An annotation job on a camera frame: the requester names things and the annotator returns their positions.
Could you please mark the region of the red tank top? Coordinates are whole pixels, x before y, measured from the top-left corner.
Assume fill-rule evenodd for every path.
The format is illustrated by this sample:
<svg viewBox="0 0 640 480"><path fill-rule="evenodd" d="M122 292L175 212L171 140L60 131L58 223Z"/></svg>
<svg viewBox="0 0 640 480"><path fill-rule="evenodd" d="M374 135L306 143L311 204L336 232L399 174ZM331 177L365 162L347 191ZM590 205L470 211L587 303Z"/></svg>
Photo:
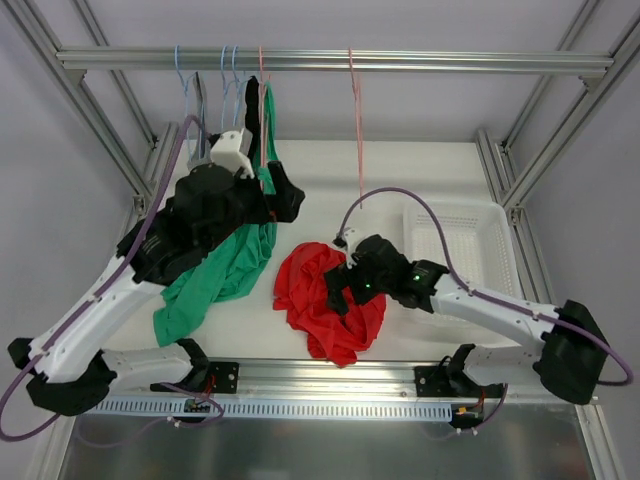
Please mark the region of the red tank top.
<svg viewBox="0 0 640 480"><path fill-rule="evenodd" d="M273 290L273 308L285 311L289 326L306 334L311 357L340 368L356 363L357 354L369 350L387 310L385 296L359 306L348 290L344 292L346 314L327 306L324 274L344 261L345 254L327 244L302 243L280 265Z"/></svg>

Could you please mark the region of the pink wire hanger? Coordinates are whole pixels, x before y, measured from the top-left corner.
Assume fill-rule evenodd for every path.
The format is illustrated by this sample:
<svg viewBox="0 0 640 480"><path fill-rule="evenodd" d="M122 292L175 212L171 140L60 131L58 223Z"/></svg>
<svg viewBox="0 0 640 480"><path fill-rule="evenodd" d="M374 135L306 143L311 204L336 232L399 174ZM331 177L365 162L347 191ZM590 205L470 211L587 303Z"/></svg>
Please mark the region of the pink wire hanger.
<svg viewBox="0 0 640 480"><path fill-rule="evenodd" d="M363 161L363 135L362 135L362 112L361 112L361 83L355 70L353 49L348 48L349 71L351 76L352 93L354 99L354 117L356 132L357 164L358 164L358 187L359 195L364 194L364 161Z"/></svg>

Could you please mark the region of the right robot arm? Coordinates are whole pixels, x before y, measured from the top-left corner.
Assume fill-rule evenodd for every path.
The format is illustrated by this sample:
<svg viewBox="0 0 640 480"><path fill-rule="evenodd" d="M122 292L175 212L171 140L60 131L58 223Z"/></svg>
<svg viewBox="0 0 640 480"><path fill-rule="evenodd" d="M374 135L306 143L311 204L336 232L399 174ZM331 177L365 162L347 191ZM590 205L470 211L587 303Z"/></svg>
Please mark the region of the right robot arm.
<svg viewBox="0 0 640 480"><path fill-rule="evenodd" d="M513 346L461 345L447 367L446 382L466 397L480 386L538 379L555 397L585 405L591 401L608 357L608 343L582 304L561 307L481 290L460 280L453 270L428 260L410 261L380 235L353 230L335 246L346 259L325 273L327 306L341 316L349 303L370 304L388 296L406 309L455 317L511 341Z"/></svg>

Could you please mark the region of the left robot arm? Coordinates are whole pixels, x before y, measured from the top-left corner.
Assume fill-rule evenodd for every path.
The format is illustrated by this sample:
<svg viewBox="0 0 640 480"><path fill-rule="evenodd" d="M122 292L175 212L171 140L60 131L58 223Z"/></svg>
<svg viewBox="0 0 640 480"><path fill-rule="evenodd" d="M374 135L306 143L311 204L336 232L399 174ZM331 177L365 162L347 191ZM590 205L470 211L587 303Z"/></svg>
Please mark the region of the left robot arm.
<svg viewBox="0 0 640 480"><path fill-rule="evenodd" d="M269 180L216 164L196 167L176 182L153 221L139 221L120 241L115 256L74 312L37 338L8 346L14 365L26 372L32 403L58 415L85 413L109 393L175 385L190 392L206 387L210 362L181 334L169 345L115 352L105 342L144 303L198 266L244 225L291 223L305 199L279 161Z"/></svg>

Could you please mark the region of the black right arm base bracket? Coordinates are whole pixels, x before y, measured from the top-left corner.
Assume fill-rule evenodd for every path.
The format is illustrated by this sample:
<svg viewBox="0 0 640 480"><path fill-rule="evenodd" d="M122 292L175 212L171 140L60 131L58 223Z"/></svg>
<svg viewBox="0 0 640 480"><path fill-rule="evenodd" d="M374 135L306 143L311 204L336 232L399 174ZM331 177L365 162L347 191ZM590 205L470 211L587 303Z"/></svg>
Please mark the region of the black right arm base bracket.
<svg viewBox="0 0 640 480"><path fill-rule="evenodd" d="M476 348L463 344L453 356L445 356L436 366L419 365L413 369L416 394L419 398L500 398L503 384L478 384L463 372L465 361Z"/></svg>

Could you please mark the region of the black left arm base bracket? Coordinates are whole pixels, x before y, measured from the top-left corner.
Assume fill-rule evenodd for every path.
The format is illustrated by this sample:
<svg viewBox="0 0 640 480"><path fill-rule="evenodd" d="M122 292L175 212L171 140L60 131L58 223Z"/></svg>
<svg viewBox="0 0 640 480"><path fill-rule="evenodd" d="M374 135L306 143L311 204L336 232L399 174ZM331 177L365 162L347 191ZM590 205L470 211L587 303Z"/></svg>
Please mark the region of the black left arm base bracket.
<svg viewBox="0 0 640 480"><path fill-rule="evenodd" d="M237 362L211 361L193 339L175 342L189 358L190 370L175 382L161 382L151 385L151 390L168 392L165 383L197 394L235 394L237 391L239 364Z"/></svg>

